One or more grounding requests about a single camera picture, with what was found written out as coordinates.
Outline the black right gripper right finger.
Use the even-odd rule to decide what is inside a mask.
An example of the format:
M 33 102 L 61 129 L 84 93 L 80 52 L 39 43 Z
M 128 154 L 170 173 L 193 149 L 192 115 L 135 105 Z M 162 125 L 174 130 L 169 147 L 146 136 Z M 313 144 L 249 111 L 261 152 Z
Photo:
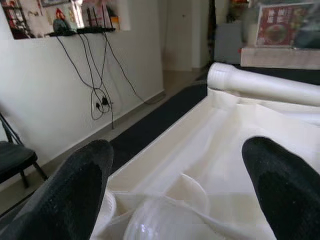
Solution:
M 278 240 L 320 238 L 320 175 L 270 138 L 254 136 L 241 149 L 259 206 Z

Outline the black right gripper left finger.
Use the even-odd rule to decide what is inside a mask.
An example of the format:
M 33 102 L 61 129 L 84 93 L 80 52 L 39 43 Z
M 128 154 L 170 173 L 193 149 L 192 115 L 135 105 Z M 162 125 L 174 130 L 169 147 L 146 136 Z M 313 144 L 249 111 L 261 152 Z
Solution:
M 105 139 L 72 153 L 2 229 L 2 240 L 88 240 L 96 224 L 114 152 Z

